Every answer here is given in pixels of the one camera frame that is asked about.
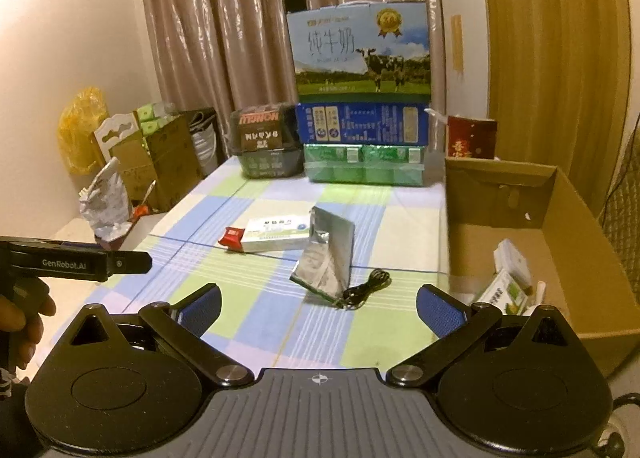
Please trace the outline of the person's left hand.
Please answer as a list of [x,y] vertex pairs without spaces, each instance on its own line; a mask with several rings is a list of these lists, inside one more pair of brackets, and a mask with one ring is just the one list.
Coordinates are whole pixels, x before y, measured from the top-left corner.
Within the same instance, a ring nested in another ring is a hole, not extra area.
[[37,277],[1,278],[1,368],[15,374],[25,369],[43,336],[42,316],[56,305],[48,285]]

